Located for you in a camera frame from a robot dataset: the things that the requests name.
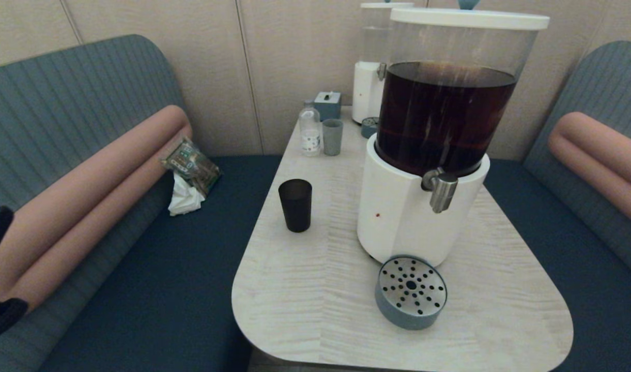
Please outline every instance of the perforated drip tray cover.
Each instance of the perforated drip tray cover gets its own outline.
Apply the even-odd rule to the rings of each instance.
[[[408,330],[430,327],[447,297],[440,274],[420,259],[396,256],[379,270],[375,301],[382,314],[398,327]]]

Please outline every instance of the snack package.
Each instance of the snack package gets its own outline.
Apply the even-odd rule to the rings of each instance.
[[[207,197],[223,174],[219,167],[203,155],[187,137],[176,142],[176,146],[168,151],[166,157],[161,159],[161,163],[166,169],[176,172],[185,179],[204,197]]]

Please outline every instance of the clear plastic container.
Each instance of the clear plastic container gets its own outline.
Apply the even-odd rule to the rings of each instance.
[[[480,164],[549,17],[395,9],[375,150],[412,174]]]
[[[313,99],[306,99],[304,108],[299,113],[299,134],[301,135],[301,153],[306,156],[320,155],[320,148],[322,148],[320,113],[313,106]]]
[[[389,15],[394,8],[410,8],[414,3],[362,3],[363,38],[359,61],[386,62],[389,57]]]

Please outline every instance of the small box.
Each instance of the small box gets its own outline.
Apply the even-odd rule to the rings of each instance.
[[[341,92],[320,92],[313,103],[320,121],[341,118]]]

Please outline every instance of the black cup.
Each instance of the black cup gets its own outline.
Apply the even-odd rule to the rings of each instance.
[[[303,179],[289,179],[278,188],[287,230],[301,233],[311,226],[313,186]]]

